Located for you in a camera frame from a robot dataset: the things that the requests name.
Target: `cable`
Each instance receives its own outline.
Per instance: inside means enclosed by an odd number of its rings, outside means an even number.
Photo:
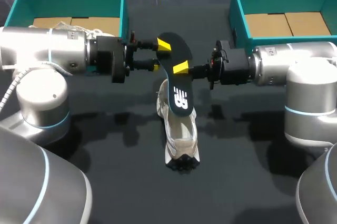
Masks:
[[[19,82],[21,81],[21,79],[26,76],[30,71],[32,71],[33,69],[37,68],[39,65],[50,65],[52,66],[54,69],[56,69],[57,71],[59,71],[61,74],[66,75],[66,76],[72,76],[71,73],[69,73],[68,71],[64,70],[62,67],[60,67],[58,64],[53,63],[53,62],[48,62],[48,61],[41,61],[41,62],[37,62],[36,66],[31,66],[28,67],[27,69],[25,69],[24,71],[21,71],[12,81],[12,83],[10,84],[10,86],[8,87],[4,97],[1,99],[0,102],[0,112],[2,111],[3,107],[5,106],[5,104],[7,103],[7,100],[9,99],[9,97],[11,96],[11,94],[13,93],[13,91],[15,90],[15,88],[17,87],[17,85],[19,84]]]

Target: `shoe sole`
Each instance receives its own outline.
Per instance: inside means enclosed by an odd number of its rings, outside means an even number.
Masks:
[[[165,147],[165,156],[166,155],[170,155],[167,144]],[[197,147],[195,155],[199,156],[199,150]],[[176,159],[173,159],[171,156],[171,160],[166,164],[166,166],[172,170],[192,170],[195,169],[199,164],[200,162],[195,157],[191,157],[188,154],[183,154]]]
[[[160,106],[159,106],[159,99],[157,99],[156,103],[157,108],[157,114],[158,116],[164,120],[164,116],[161,112]],[[174,156],[171,151],[169,150],[169,147],[165,146],[165,159],[171,159],[169,162],[165,162],[166,166],[173,170],[189,170],[189,169],[195,169],[200,164],[200,158],[199,158],[199,150],[196,143],[194,156],[189,156],[188,154],[182,154],[179,157]]]

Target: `white sneaker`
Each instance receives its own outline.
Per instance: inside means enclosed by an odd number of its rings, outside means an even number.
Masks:
[[[187,117],[172,113],[167,98],[167,79],[157,98],[157,114],[163,118],[166,131],[165,163],[172,169],[195,168],[200,162],[197,147],[196,112]]]

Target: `shoe insole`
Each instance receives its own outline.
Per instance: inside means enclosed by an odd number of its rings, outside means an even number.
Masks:
[[[194,108],[192,77],[187,73],[174,74],[173,67],[192,59],[192,53],[186,42],[175,33],[162,33],[159,39],[171,46],[171,51],[158,51],[157,58],[164,68],[168,80],[168,105],[179,117],[189,116]]]
[[[190,116],[178,118],[174,114],[168,114],[168,124],[172,139],[192,139],[193,126]]]

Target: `table surface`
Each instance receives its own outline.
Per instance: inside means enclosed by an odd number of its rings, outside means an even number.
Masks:
[[[0,21],[12,3],[0,0]],[[193,64],[203,64],[216,40],[231,38],[228,3],[128,0],[130,25],[138,38],[178,33],[191,48]],[[81,137],[58,153],[91,182],[90,224],[301,223],[295,188],[312,160],[284,137],[284,88],[216,85],[210,91],[206,80],[194,81],[201,164],[178,172],[164,164],[165,130],[155,108],[164,75],[135,71],[125,84],[104,76],[67,80]],[[2,93],[10,81],[0,73]],[[0,119],[17,110],[12,97]]]

